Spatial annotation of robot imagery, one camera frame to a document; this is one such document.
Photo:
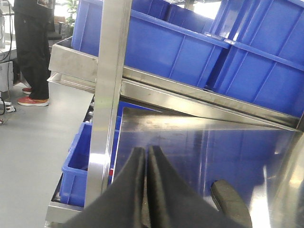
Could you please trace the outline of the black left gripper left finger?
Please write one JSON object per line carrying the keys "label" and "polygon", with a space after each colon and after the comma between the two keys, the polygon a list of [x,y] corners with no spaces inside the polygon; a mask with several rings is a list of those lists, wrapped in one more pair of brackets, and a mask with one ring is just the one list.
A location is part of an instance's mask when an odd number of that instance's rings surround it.
{"label": "black left gripper left finger", "polygon": [[135,147],[113,183],[61,228],[141,228],[145,175],[144,148]]}

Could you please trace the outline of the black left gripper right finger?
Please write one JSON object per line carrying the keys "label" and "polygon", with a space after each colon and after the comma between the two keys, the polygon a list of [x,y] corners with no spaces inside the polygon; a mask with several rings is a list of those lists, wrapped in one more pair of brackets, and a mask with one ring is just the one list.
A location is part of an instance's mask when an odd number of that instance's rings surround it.
{"label": "black left gripper right finger", "polygon": [[148,150],[147,194],[153,228],[226,228],[227,219],[178,175],[160,146]]}

